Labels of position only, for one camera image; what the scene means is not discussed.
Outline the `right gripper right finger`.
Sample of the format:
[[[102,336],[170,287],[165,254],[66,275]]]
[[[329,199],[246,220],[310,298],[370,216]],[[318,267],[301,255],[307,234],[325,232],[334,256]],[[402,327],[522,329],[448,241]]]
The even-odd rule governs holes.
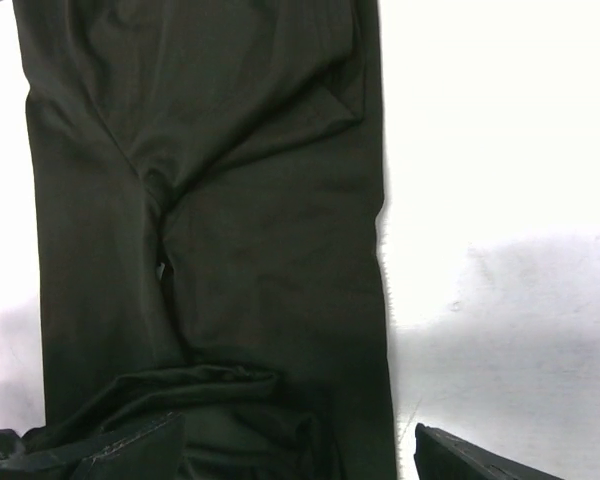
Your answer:
[[[420,480],[559,480],[422,423],[416,425],[415,439]]]

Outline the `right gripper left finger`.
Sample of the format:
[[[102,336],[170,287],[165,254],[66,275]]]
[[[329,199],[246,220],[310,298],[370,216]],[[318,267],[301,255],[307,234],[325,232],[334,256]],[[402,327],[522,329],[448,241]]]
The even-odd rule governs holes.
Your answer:
[[[173,479],[184,433],[184,417],[168,413],[29,453],[14,431],[0,430],[0,479]]]

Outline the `black printed t shirt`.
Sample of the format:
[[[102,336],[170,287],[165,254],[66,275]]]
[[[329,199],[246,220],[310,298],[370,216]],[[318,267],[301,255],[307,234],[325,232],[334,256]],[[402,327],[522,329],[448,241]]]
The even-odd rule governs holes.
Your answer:
[[[41,451],[175,413],[173,479],[393,479],[374,1],[17,1]]]

